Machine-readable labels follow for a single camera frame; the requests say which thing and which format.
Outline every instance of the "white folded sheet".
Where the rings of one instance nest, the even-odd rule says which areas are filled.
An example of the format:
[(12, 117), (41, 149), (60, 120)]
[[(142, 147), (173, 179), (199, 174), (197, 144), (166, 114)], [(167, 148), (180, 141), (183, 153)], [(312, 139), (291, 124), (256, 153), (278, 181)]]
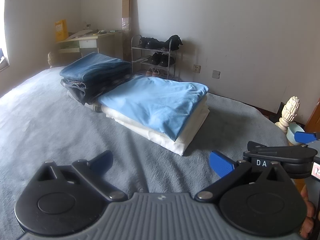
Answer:
[(206, 101), (207, 96), (205, 96), (199, 102), (194, 112), (188, 118), (187, 124), (184, 126), (176, 141), (172, 141), (164, 133), (160, 133), (151, 128), (143, 126), (137, 121), (132, 120), (129, 117), (107, 106), (102, 105), (101, 109), (107, 115), (107, 117), (114, 119), (119, 124), (124, 125), (125, 127), (138, 133), (139, 135), (142, 135), (148, 140), (182, 156), (209, 114), (209, 109), (206, 105)]

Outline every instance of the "gray ribbed panel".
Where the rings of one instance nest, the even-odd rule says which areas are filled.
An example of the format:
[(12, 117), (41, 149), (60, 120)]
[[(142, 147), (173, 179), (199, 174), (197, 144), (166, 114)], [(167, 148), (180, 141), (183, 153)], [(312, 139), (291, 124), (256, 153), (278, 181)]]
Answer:
[[(20, 240), (52, 238), (25, 234)], [(188, 193), (134, 193), (130, 200), (112, 203), (103, 216), (80, 233), (57, 240), (256, 240), (231, 227), (212, 204), (199, 203)], [(279, 240), (301, 239), (297, 234)]]

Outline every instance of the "folded blue fabric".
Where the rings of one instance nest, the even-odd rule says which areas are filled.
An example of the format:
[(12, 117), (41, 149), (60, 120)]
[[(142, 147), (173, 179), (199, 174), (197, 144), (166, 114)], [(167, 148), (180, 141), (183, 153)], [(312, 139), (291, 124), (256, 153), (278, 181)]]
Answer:
[(126, 68), (131, 68), (131, 63), (92, 52), (66, 66), (60, 71), (60, 76), (86, 82), (102, 75), (120, 72)]
[(208, 87), (199, 83), (139, 76), (98, 101), (175, 141), (207, 92)]

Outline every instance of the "wall socket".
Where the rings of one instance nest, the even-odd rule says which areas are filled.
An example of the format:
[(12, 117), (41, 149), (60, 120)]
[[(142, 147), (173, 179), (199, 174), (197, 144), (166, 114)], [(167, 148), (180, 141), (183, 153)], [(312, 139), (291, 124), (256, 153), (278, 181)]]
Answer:
[(220, 71), (214, 70), (212, 71), (212, 77), (213, 78), (220, 78)]
[(195, 73), (200, 73), (201, 66), (200, 65), (193, 65), (192, 71)]

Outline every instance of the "finger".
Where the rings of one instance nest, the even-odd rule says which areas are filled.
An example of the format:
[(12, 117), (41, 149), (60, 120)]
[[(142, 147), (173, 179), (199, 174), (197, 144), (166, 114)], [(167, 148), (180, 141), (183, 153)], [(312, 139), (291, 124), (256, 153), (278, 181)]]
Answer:
[(307, 233), (306, 231), (301, 230), (300, 236), (301, 236), (302, 238), (304, 238), (304, 239), (307, 239), (307, 238), (308, 238), (308, 233)]
[(301, 191), (301, 196), (304, 200), (308, 200), (309, 196), (308, 196), (308, 191), (307, 191), (307, 185), (304, 185)]
[(302, 230), (304, 232), (310, 233), (311, 230), (313, 229), (313, 220), (312, 218), (306, 218), (302, 224)]
[(315, 206), (310, 201), (305, 201), (307, 205), (307, 217), (312, 218), (315, 215)]

